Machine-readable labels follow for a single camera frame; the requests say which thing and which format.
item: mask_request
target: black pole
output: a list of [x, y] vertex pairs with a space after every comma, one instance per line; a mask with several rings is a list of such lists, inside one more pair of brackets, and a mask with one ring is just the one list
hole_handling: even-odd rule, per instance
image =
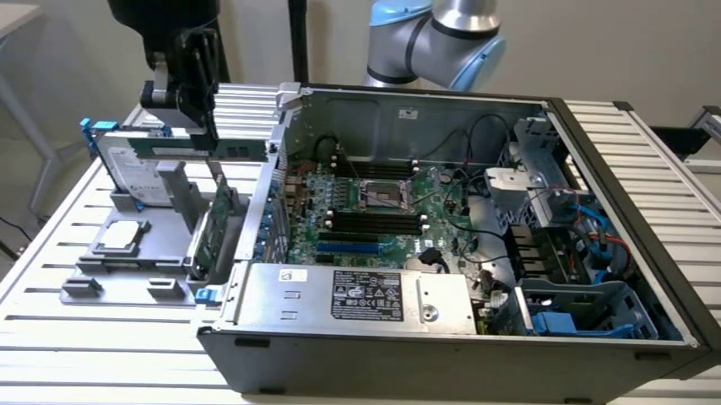
[[293, 80], [307, 83], [307, 0], [288, 0], [291, 18], [292, 76]]
[[222, 46], [222, 35], [220, 34], [220, 24], [218, 19], [214, 19], [210, 22], [209, 28], [214, 29], [217, 33], [217, 81], [220, 83], [229, 83], [229, 70], [226, 69], [226, 59], [225, 59], [225, 47]]

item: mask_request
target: white wall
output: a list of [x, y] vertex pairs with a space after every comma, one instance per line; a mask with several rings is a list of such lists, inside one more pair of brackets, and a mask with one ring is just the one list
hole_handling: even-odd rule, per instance
[[[137, 102], [149, 75], [140, 37], [114, 22], [105, 1], [4, 3], [40, 4], [44, 15], [10, 36], [0, 74], [46, 136], [77, 140], [82, 117], [121, 120]], [[12, 132], [14, 122], [0, 124]]]
[[[45, 17], [13, 35], [0, 73], [49, 136], [72, 140], [82, 116], [121, 119], [137, 101], [149, 76], [140, 37], [102, 0], [25, 3]], [[699, 105], [721, 104], [718, 0], [499, 3], [508, 53], [486, 92], [627, 100], [654, 124], [682, 125]], [[360, 83], [369, 7], [371, 0], [309, 0], [312, 81]], [[222, 0], [220, 24], [233, 79], [291, 80], [285, 0]], [[4, 111], [0, 125], [13, 132]]]

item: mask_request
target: gray robot fixture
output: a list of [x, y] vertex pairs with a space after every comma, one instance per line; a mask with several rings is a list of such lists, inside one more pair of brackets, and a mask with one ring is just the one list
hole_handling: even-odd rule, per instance
[[479, 87], [506, 48], [495, 0], [380, 0], [371, 10], [364, 85], [445, 89]]

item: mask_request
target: motherboard chip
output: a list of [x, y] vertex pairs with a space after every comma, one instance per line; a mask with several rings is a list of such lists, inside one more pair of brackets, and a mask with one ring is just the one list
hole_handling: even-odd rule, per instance
[[357, 199], [360, 208], [407, 209], [405, 182], [361, 181]]

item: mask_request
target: motherboard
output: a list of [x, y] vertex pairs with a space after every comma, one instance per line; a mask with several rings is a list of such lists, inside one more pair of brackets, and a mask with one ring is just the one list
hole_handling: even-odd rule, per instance
[[[441, 166], [355, 163], [351, 170], [305, 163], [288, 175], [284, 197], [291, 220], [288, 263], [475, 273], [459, 259], [471, 233], [464, 189]], [[448, 270], [417, 256], [435, 249]]]

